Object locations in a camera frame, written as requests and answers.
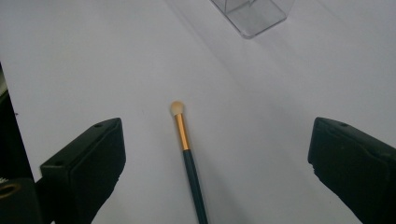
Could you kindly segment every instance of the makeup brush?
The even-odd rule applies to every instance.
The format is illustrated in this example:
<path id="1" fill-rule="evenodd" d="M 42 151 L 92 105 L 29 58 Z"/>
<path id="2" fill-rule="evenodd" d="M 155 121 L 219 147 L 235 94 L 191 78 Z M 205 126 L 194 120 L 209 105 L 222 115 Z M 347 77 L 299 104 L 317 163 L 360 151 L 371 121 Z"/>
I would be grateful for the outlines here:
<path id="1" fill-rule="evenodd" d="M 181 149 L 183 151 L 184 164 L 186 165 L 187 176 L 189 177 L 190 189 L 194 200 L 195 212 L 198 216 L 198 222 L 199 224 L 207 224 L 204 200 L 202 198 L 198 175 L 195 169 L 191 148 L 189 146 L 189 140 L 187 138 L 186 126 L 184 125 L 183 109 L 184 105 L 180 101 L 174 101 L 171 105 L 171 112 L 176 120 Z"/>

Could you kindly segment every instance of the dark green brush handle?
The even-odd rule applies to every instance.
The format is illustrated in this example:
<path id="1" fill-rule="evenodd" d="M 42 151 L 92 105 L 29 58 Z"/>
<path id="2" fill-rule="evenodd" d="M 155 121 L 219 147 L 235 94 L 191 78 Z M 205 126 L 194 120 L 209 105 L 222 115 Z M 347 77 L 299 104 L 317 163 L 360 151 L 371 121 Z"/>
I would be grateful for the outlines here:
<path id="1" fill-rule="evenodd" d="M 189 177 L 192 198 L 194 199 L 195 211 L 198 216 L 199 224 L 207 224 L 204 200 L 199 187 L 198 175 L 195 170 L 194 159 L 190 149 L 183 150 L 184 163 Z"/>

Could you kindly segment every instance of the gold ferrule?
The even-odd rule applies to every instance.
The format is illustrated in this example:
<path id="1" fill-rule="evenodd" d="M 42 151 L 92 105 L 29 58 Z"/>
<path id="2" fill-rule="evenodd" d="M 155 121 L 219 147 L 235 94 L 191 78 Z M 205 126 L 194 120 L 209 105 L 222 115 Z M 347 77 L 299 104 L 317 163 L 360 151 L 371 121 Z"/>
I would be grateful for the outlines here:
<path id="1" fill-rule="evenodd" d="M 183 150 L 190 149 L 189 140 L 187 138 L 187 130 L 186 126 L 184 125 L 183 114 L 176 114 L 175 115 L 178 136 L 180 137 L 181 148 Z"/>

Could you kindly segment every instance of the brush tip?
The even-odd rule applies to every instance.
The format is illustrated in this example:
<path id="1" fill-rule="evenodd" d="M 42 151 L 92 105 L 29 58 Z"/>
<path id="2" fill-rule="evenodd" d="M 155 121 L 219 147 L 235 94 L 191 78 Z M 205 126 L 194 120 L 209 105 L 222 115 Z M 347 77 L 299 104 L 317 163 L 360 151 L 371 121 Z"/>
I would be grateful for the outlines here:
<path id="1" fill-rule="evenodd" d="M 171 104 L 172 115 L 175 116 L 175 115 L 183 113 L 183 107 L 184 107 L 183 103 L 181 103 L 180 101 L 174 101 Z"/>

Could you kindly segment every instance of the transparent container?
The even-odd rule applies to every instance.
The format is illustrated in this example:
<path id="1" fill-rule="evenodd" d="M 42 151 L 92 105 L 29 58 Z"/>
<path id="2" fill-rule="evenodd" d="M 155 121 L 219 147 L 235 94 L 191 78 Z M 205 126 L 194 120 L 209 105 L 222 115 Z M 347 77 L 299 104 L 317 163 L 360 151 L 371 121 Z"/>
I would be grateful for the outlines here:
<path id="1" fill-rule="evenodd" d="M 294 0 L 211 0 L 244 38 L 284 21 Z"/>

